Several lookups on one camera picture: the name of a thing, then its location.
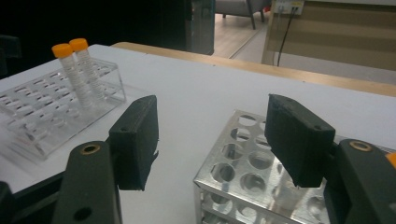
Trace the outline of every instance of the wooden trim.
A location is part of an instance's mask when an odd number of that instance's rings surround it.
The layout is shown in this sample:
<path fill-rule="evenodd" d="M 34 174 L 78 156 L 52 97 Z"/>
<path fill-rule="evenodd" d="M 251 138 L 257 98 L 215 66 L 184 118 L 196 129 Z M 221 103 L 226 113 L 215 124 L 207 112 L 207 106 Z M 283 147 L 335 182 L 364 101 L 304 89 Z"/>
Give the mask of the wooden trim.
<path fill-rule="evenodd" d="M 232 59 L 208 56 L 204 54 L 190 53 L 174 49 L 162 49 L 152 46 L 139 45 L 135 43 L 120 42 L 111 47 L 119 49 L 129 49 L 147 54 L 159 55 L 169 58 L 188 60 L 198 63 L 209 63 L 216 66 L 226 66 L 241 69 L 249 72 L 260 73 L 275 77 L 292 78 L 304 82 L 333 86 L 353 91 L 365 91 L 380 95 L 396 97 L 396 85 L 386 83 L 370 82 L 346 77 L 335 77 L 319 73 L 305 72 L 295 69 L 276 67 L 272 65 L 250 63 Z"/>

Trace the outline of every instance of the chair leg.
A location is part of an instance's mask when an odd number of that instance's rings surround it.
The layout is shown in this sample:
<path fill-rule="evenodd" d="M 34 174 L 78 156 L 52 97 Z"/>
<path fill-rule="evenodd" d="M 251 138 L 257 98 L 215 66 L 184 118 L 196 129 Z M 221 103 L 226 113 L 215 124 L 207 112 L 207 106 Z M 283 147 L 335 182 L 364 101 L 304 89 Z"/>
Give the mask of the chair leg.
<path fill-rule="evenodd" d="M 262 10 L 260 10 L 260 15 L 262 16 L 262 22 L 264 22 L 264 12 Z"/>
<path fill-rule="evenodd" d="M 251 24 L 253 25 L 253 30 L 256 30 L 256 24 L 254 23 L 253 14 L 250 15 L 250 19 L 251 19 Z"/>

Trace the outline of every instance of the white table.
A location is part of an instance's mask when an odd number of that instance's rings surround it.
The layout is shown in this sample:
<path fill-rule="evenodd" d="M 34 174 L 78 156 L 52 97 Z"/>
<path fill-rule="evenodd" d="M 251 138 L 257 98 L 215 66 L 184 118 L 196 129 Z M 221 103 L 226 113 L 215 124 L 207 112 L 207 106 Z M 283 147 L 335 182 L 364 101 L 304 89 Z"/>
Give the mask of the white table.
<path fill-rule="evenodd" d="M 123 221 L 194 223 L 196 173 L 235 109 L 266 114 L 268 94 L 293 98 L 330 123 L 337 135 L 396 148 L 396 98 L 209 63 L 183 61 L 128 49 L 94 45 L 92 57 L 116 63 L 128 102 L 64 144 L 46 161 L 28 161 L 0 146 L 0 179 L 13 192 L 63 171 L 68 153 L 107 131 L 137 97 L 158 98 L 160 151 L 146 190 L 121 191 Z M 0 91 L 60 67 L 54 60 L 0 81 Z"/>

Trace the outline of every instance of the wooden floor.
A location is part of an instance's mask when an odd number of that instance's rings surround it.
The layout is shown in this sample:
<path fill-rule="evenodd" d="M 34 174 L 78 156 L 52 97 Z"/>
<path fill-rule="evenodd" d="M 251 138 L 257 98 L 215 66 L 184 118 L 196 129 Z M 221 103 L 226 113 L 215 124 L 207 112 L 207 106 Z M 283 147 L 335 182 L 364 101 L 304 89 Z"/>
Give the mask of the wooden floor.
<path fill-rule="evenodd" d="M 256 30 L 248 17 L 226 16 L 216 14 L 215 17 L 215 52 L 214 56 L 232 58 L 238 50 L 248 43 L 268 23 L 265 14 L 265 22 L 262 22 L 260 12 L 254 14 Z"/>

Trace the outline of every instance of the orange cap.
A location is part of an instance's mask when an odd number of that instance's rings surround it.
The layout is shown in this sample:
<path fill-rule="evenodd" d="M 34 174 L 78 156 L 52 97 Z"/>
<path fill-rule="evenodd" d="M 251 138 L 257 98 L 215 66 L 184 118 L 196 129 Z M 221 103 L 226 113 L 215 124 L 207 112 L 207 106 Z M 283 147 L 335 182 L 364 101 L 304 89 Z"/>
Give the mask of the orange cap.
<path fill-rule="evenodd" d="M 56 58 L 65 58 L 73 53 L 69 44 L 59 44 L 52 47 L 53 55 Z"/>
<path fill-rule="evenodd" d="M 70 40 L 69 44 L 70 46 L 72 46 L 74 51 L 79 51 L 88 48 L 88 42 L 84 38 L 72 39 Z"/>
<path fill-rule="evenodd" d="M 387 154 L 387 158 L 393 167 L 396 169 L 396 152 Z"/>

